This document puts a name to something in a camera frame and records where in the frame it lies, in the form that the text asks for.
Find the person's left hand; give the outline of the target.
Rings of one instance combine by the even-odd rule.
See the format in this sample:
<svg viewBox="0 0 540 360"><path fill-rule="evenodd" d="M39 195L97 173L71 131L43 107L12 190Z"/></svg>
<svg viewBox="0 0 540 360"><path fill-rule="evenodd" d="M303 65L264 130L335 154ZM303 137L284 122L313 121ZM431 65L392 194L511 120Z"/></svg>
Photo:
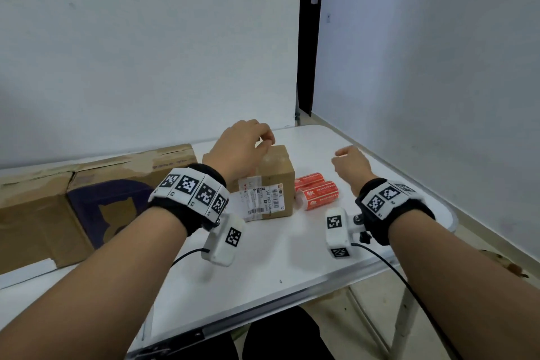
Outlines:
<svg viewBox="0 0 540 360"><path fill-rule="evenodd" d="M272 140L273 131L266 123L240 120L228 127L202 157L202 163L220 173L227 184L247 177L262 159L254 156L255 147L264 140Z"/></svg>

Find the person's right hand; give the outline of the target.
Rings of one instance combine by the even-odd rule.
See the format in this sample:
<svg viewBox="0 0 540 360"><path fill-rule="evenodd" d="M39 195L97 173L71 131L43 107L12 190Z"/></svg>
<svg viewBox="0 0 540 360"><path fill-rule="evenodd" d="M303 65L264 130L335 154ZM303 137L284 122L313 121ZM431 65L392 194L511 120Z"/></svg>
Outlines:
<svg viewBox="0 0 540 360"><path fill-rule="evenodd" d="M368 159L354 145L338 149L332 164L338 176L350 186L355 197L360 195L366 183L378 178L372 172Z"/></svg>

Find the person's right forearm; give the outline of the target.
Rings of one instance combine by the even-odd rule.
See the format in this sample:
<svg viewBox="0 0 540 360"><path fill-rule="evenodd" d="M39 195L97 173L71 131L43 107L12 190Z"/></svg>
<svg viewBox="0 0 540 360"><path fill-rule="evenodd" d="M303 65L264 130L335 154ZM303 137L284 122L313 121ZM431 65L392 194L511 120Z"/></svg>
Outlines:
<svg viewBox="0 0 540 360"><path fill-rule="evenodd" d="M540 360L540 289L418 210L389 227L408 283L463 360Z"/></svg>

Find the person's left forearm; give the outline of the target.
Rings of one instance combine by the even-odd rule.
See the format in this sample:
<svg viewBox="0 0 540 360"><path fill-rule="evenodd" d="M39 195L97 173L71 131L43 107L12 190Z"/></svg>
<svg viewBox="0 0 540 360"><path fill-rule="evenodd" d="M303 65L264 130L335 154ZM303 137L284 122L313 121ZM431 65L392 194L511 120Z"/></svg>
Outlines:
<svg viewBox="0 0 540 360"><path fill-rule="evenodd" d="M0 360L123 360L186 238L145 211L0 331Z"/></svg>

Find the small labelled cardboard box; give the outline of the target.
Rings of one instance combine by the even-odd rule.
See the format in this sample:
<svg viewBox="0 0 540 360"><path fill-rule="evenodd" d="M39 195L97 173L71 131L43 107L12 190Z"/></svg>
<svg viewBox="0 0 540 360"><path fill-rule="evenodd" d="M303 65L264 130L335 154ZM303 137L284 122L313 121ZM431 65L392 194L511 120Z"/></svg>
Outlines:
<svg viewBox="0 0 540 360"><path fill-rule="evenodd" d="M246 222L291 216L295 199L295 170L284 145L270 147L246 177L227 186L226 213Z"/></svg>

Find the red cylindrical packet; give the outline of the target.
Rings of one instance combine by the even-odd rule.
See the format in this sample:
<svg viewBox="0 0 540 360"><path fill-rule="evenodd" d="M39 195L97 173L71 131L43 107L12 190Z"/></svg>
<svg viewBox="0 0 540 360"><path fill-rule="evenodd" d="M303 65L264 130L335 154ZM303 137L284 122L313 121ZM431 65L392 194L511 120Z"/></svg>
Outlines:
<svg viewBox="0 0 540 360"><path fill-rule="evenodd" d="M294 180L294 189L295 192L303 190L303 188L312 188L314 186L319 186L325 182L325 178L320 172L314 172L311 174L303 175L297 177Z"/></svg>
<svg viewBox="0 0 540 360"><path fill-rule="evenodd" d="M298 189L295 200L299 209L311 211L333 203L339 198L339 194L339 189L333 181L325 181L310 188Z"/></svg>

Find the black right wristband with markers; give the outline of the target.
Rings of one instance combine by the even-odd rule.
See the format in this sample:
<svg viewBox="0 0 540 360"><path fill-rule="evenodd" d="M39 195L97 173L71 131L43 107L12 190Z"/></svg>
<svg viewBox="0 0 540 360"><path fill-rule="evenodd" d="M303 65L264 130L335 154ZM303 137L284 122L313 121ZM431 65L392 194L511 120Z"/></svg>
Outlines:
<svg viewBox="0 0 540 360"><path fill-rule="evenodd" d="M402 182L383 178L364 184L355 203L364 215L366 230L381 246L390 245L389 228L402 214L419 210L433 220L436 218L422 194Z"/></svg>

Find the black wristband with markers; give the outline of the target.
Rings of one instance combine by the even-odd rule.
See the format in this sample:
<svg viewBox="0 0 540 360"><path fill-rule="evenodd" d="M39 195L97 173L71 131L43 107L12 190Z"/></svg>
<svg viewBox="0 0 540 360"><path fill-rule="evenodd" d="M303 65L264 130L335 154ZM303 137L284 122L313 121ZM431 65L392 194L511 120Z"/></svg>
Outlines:
<svg viewBox="0 0 540 360"><path fill-rule="evenodd" d="M364 215L366 230L381 246L390 245L389 228L402 214L419 210L433 220L436 218L422 194L402 182L383 178L364 184L355 203Z"/></svg>
<svg viewBox="0 0 540 360"><path fill-rule="evenodd" d="M226 181L210 166L193 163L173 168L151 193L148 208L162 208L176 217L191 236L200 228L220 226L230 198Z"/></svg>

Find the black left wristband with markers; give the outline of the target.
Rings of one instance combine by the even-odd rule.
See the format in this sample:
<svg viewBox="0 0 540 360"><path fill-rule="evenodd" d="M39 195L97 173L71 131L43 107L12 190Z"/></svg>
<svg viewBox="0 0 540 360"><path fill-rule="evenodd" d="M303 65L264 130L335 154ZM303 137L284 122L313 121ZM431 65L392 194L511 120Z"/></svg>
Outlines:
<svg viewBox="0 0 540 360"><path fill-rule="evenodd" d="M230 198L226 181L210 166L193 163L173 168L151 193L148 208L162 208L176 217L191 236L200 228L220 226Z"/></svg>

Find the white folding table leg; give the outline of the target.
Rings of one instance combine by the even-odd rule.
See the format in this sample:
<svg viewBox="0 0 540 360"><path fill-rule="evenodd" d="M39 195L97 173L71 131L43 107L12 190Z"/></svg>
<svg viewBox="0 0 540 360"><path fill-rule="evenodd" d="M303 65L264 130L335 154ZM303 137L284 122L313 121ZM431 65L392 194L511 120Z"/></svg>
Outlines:
<svg viewBox="0 0 540 360"><path fill-rule="evenodd" d="M393 340L391 344L389 344L385 340L382 332L378 330L374 321L369 317L367 310L362 307L362 304L352 287L347 287L345 290L349 302L353 305L360 321L375 342L383 360L402 360L416 315L420 309L420 306L412 293L407 288L405 288L403 292L395 321Z"/></svg>

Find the person's black trousers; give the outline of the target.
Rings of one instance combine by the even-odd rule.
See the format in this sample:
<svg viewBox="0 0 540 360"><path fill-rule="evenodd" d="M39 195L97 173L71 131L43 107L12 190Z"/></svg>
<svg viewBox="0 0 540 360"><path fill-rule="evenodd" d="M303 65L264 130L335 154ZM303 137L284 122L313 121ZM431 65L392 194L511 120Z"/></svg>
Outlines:
<svg viewBox="0 0 540 360"><path fill-rule="evenodd" d="M249 326L241 355L229 332L167 356L166 360L335 360L318 324L292 307Z"/></svg>

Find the large flattened cardboard box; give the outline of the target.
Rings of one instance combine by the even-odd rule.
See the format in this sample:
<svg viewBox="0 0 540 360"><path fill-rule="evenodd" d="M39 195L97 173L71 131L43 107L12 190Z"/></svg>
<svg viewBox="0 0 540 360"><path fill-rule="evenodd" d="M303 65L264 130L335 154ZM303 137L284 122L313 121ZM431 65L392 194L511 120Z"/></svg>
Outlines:
<svg viewBox="0 0 540 360"><path fill-rule="evenodd" d="M196 162L182 144L0 177L0 275L85 260L146 209L172 168Z"/></svg>

